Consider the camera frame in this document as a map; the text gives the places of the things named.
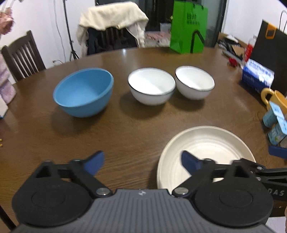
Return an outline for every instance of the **white plate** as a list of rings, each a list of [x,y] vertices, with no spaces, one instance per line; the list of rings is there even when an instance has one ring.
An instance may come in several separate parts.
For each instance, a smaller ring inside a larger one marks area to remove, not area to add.
[[[199,159],[210,158],[219,164],[230,164],[241,158],[255,162],[247,145],[233,133],[214,126],[198,126],[182,131],[164,148],[157,170],[157,186],[174,188],[190,177],[181,165],[181,152],[187,150]]]

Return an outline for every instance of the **blue bowl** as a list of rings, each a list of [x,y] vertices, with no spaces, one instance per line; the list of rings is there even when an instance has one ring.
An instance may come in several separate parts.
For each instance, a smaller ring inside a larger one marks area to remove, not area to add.
[[[53,98],[69,115],[91,117],[106,107],[113,85],[110,72],[100,68],[83,69],[59,82]]]

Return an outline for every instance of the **yellow mug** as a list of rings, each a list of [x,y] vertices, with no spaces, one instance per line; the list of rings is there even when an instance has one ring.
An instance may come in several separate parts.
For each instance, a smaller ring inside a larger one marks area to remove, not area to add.
[[[263,103],[266,105],[267,110],[270,109],[269,101],[266,99],[267,94],[272,95],[269,101],[277,104],[281,108],[284,115],[287,114],[287,100],[285,99],[285,96],[277,90],[273,91],[270,88],[264,88],[261,91],[261,99]]]

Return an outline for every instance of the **white bowl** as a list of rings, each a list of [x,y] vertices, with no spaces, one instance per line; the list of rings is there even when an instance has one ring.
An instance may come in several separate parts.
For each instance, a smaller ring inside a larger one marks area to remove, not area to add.
[[[142,68],[131,72],[128,83],[133,96],[139,102],[151,106],[168,101],[175,89],[173,77],[156,68]]]
[[[193,66],[180,66],[175,70],[179,92],[191,100],[202,100],[214,88],[214,80],[207,72]]]

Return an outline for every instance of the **mug handle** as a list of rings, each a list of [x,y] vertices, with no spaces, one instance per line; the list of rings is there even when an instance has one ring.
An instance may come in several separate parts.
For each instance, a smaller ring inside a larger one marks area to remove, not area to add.
[[[266,96],[268,95],[268,94],[271,94],[271,95],[274,95],[274,91],[273,90],[271,90],[270,88],[264,88],[262,91],[261,91],[261,99],[262,99],[262,101],[263,101],[263,103],[265,104],[265,105],[268,105],[269,104],[269,101],[266,99]]]

